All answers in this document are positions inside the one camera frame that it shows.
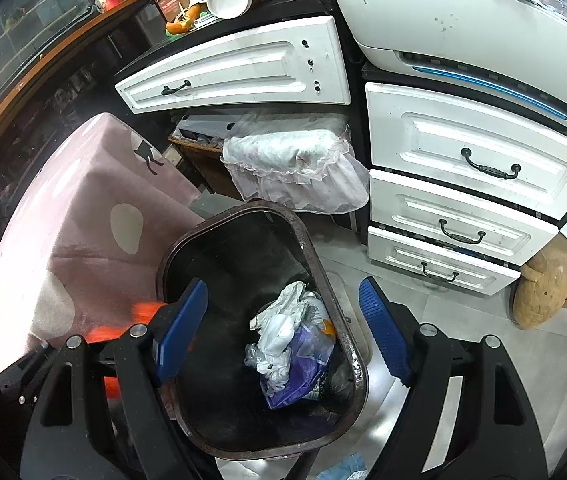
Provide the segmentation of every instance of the metal bolt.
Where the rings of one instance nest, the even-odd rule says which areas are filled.
[[[130,329],[130,335],[132,337],[141,337],[142,335],[146,335],[147,333],[148,333],[148,327],[141,323],[133,326]]]
[[[432,337],[437,335],[437,328],[434,325],[425,323],[419,327],[419,332],[421,332],[426,337]]]
[[[486,337],[486,344],[490,348],[499,348],[501,346],[501,341],[496,335],[489,335]]]
[[[81,345],[81,336],[80,335],[73,335],[73,336],[68,337],[68,340],[66,341],[66,345],[70,349],[77,348],[79,345]]]

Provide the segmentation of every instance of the tile floor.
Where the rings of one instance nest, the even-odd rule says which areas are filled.
[[[217,214],[238,202],[205,193],[193,206],[204,218]],[[329,217],[303,215],[314,247],[326,270],[345,282],[351,303],[358,306],[357,290],[361,280],[374,276],[391,301],[407,305],[420,322],[431,322],[448,336],[479,340],[486,333],[499,336],[521,376],[545,443],[548,469],[552,470],[567,446],[567,310],[535,330],[524,331],[509,319],[510,288],[485,297],[454,286],[428,282],[409,272],[373,262],[367,249],[353,232],[337,227]],[[359,451],[366,464],[372,465],[393,428],[407,390],[388,374],[379,350],[363,323],[369,338],[372,361],[369,365],[370,398],[353,428],[319,454],[312,474],[339,462],[349,453]],[[461,381],[453,378],[449,386],[439,430],[425,469],[444,459],[456,415]],[[221,464],[227,479],[252,478],[276,480],[294,460],[252,461]]]

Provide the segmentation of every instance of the black metal handle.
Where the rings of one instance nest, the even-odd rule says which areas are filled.
[[[472,151],[470,148],[462,148],[461,149],[461,156],[466,159],[466,162],[470,164],[475,170],[479,170],[481,173],[489,174],[490,176],[495,176],[497,178],[503,178],[506,180],[513,180],[517,178],[519,172],[521,171],[521,166],[519,164],[513,164],[510,167],[510,170],[513,172],[512,174],[504,173],[501,170],[497,170],[497,168],[491,168],[490,166],[482,166],[481,164],[475,164],[470,160],[470,155],[472,155]]]
[[[452,238],[453,240],[457,240],[458,242],[461,242],[462,244],[480,244],[481,240],[483,240],[483,237],[486,236],[485,231],[477,232],[477,235],[479,235],[479,240],[473,240],[472,238],[468,238],[467,236],[463,236],[463,235],[455,235],[455,234],[449,233],[448,231],[445,230],[445,225],[447,223],[448,222],[446,222],[443,218],[439,218],[439,224],[441,225],[441,232],[443,234],[445,234],[448,238]]]
[[[454,280],[457,279],[457,276],[459,275],[459,273],[455,270],[454,272],[452,272],[452,277],[451,277],[451,278],[440,278],[439,276],[433,276],[432,274],[428,274],[428,271],[425,270],[425,267],[426,267],[426,266],[427,266],[427,263],[421,262],[421,271],[422,271],[428,278],[432,278],[433,280],[437,280],[438,282],[452,283]]]
[[[161,92],[161,95],[172,95],[172,94],[176,94],[177,92],[179,92],[180,90],[183,90],[184,88],[186,88],[187,86],[192,86],[192,83],[190,83],[188,81],[188,79],[183,80],[183,84],[179,87],[179,88],[170,88],[168,85],[166,85],[164,87],[164,89]]]

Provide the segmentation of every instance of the trash can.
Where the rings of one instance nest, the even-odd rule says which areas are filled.
[[[368,376],[305,225],[274,202],[229,209],[177,241],[157,274],[158,297],[176,301],[194,277],[208,310],[174,385],[176,418],[205,452],[226,460],[273,458],[326,446],[352,426]],[[323,300],[337,333],[319,400],[270,410],[245,349],[258,341],[249,321],[284,286],[301,280]]]

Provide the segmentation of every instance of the pink fabric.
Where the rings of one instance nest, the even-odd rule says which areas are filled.
[[[198,190],[111,114],[87,121],[30,184],[0,243],[0,372],[38,340],[129,326],[158,266],[202,219]]]

